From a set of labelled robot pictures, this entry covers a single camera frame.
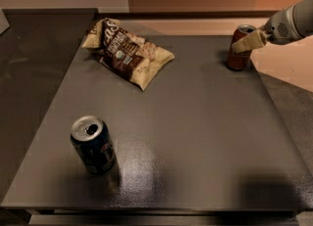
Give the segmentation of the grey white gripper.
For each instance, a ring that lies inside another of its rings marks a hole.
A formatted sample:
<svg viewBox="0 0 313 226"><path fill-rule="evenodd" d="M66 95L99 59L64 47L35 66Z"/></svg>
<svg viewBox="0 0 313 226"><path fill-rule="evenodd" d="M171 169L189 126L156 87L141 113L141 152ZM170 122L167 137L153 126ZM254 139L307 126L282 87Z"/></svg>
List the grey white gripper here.
<svg viewBox="0 0 313 226"><path fill-rule="evenodd" d="M313 0L302 0L275 13L264 25L232 44L234 53L239 54L264 47L268 41L286 45L313 34Z"/></svg>

